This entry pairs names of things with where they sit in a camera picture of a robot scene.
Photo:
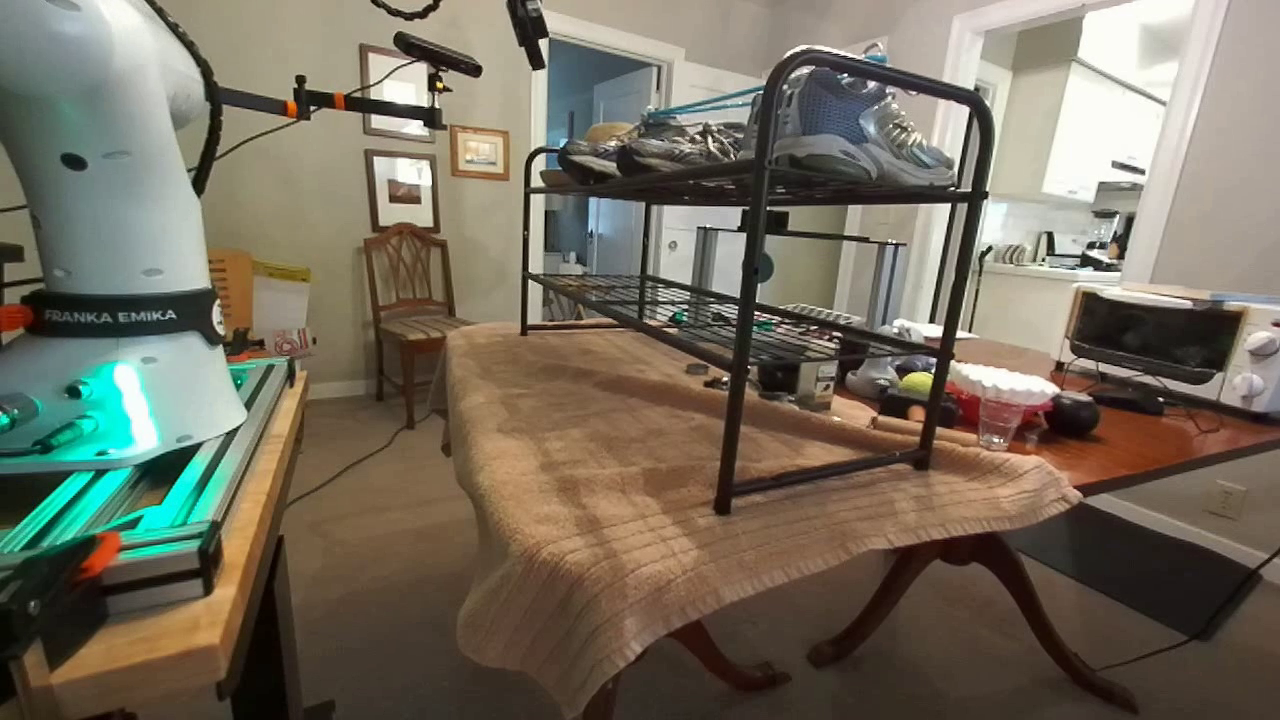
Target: microwave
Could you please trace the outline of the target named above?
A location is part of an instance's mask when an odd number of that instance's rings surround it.
[[[1280,415],[1280,304],[1074,286],[1059,359],[1167,397]]]

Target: framed picture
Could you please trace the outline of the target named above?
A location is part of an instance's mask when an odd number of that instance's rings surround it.
[[[365,152],[373,228],[438,228],[434,157]]]
[[[388,103],[429,103],[429,62],[360,45],[360,92]],[[365,116],[369,135],[431,140],[431,129],[398,116]]]
[[[449,129],[453,177],[506,181],[506,132],[500,129]]]

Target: carpet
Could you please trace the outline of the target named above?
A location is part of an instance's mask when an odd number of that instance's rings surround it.
[[[1193,639],[1208,639],[1257,587],[1252,566],[1092,505],[1006,533],[1006,544]]]

